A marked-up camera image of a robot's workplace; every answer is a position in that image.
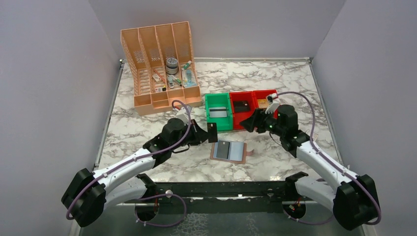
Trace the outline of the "black VIP credit card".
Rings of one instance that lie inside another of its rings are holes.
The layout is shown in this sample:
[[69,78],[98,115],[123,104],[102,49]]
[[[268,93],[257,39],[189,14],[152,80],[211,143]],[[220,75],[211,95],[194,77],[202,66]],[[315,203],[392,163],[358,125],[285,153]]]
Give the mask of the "black VIP credit card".
[[208,122],[207,123],[207,133],[208,133],[208,142],[209,143],[218,142],[217,124],[215,122]]

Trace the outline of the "red plastic double bin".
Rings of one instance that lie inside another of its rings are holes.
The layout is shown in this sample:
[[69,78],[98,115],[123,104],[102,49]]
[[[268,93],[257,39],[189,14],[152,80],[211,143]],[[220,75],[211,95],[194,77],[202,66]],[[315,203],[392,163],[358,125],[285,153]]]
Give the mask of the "red plastic double bin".
[[240,122],[249,118],[256,108],[267,108],[269,103],[267,96],[277,93],[275,89],[237,91],[229,93],[233,130],[242,130]]

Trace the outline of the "green plastic bin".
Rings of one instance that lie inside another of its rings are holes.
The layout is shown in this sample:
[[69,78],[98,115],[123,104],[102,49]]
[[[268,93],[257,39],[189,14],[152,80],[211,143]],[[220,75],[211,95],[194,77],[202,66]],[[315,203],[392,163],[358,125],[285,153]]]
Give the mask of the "green plastic bin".
[[229,93],[208,93],[205,95],[208,123],[216,123],[217,131],[233,129],[232,106]]

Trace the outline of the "orange plastic file organizer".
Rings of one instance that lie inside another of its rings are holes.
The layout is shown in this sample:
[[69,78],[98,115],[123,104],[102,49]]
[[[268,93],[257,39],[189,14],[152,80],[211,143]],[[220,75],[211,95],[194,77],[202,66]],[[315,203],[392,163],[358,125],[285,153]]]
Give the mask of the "orange plastic file organizer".
[[[123,29],[120,42],[133,76],[133,101],[136,112],[151,115],[171,110],[171,103],[180,100],[193,107],[201,106],[202,95],[196,73],[192,33],[188,21]],[[175,75],[165,71],[166,58],[175,57],[179,70]],[[184,88],[175,84],[172,77],[181,80],[182,66],[189,60],[197,86]],[[152,75],[162,74],[166,84],[156,84]]]

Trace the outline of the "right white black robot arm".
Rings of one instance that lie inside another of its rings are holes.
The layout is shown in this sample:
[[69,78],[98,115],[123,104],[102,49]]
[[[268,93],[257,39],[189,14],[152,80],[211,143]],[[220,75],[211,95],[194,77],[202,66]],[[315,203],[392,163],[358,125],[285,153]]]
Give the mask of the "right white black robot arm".
[[318,148],[311,137],[299,129],[298,115],[291,105],[280,105],[277,115],[257,108],[240,125],[248,132],[277,135],[281,146],[318,173],[320,182],[299,172],[285,179],[288,197],[307,197],[329,209],[346,230],[363,224],[378,224],[382,213],[374,180],[359,176]]

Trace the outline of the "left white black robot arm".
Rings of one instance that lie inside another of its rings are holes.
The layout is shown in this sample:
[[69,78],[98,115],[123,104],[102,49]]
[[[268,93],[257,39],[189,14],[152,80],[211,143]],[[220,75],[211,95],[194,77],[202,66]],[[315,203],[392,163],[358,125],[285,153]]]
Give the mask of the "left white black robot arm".
[[67,209],[66,219],[86,227],[106,208],[132,199],[135,193],[140,197],[151,193],[152,183],[137,175],[164,163],[179,147],[198,146],[216,136],[216,132],[203,130],[194,119],[190,122],[169,119],[158,135],[128,158],[96,171],[79,170],[61,198]]

